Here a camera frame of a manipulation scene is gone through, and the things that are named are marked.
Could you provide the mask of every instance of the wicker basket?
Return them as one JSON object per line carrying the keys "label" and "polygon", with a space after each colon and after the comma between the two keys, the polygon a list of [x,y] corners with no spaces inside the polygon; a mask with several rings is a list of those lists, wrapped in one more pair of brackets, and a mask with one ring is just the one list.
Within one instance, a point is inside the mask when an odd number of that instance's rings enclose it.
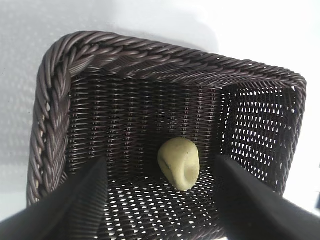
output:
{"label": "wicker basket", "polygon": [[[99,239],[217,239],[215,156],[230,155],[280,195],[305,109],[306,82],[288,69],[115,33],[61,38],[38,71],[27,202],[107,157]],[[180,192],[157,152],[196,143],[200,176]]]}

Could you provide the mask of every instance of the basket floor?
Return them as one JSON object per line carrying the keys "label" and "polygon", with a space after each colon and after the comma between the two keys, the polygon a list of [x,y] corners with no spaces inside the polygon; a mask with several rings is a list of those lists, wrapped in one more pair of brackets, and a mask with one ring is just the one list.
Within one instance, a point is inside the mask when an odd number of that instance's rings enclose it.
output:
{"label": "basket floor", "polygon": [[213,180],[210,168],[200,173],[198,182],[188,191],[177,191],[163,177],[112,180],[99,239],[222,237],[212,199]]}

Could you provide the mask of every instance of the white surface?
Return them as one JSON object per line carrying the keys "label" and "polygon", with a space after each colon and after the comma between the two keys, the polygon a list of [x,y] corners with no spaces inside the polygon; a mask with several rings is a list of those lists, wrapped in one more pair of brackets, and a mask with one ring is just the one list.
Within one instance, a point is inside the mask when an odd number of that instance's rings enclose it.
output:
{"label": "white surface", "polygon": [[317,0],[0,0],[0,220],[25,207],[42,56],[61,36],[101,30],[289,68],[308,81],[285,197],[316,213],[320,190]]}

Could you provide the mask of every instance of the play dough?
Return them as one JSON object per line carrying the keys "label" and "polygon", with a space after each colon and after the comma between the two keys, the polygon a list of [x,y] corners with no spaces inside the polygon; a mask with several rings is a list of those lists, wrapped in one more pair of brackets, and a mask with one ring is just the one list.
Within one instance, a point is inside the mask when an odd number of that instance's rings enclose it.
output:
{"label": "play dough", "polygon": [[198,180],[198,148],[186,138],[176,137],[165,142],[158,152],[158,163],[168,181],[180,191],[191,189]]}

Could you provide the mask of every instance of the dark brown wicker basket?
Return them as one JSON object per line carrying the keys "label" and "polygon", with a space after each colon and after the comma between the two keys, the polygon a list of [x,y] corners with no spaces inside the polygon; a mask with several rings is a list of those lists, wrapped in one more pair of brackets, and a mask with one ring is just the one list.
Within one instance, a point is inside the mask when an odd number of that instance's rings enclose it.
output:
{"label": "dark brown wicker basket", "polygon": [[[106,156],[99,239],[215,239],[215,155],[231,155],[283,194],[306,99],[288,69],[108,32],[61,38],[38,71],[27,202]],[[165,180],[157,151],[184,136],[200,154],[194,188]]]}

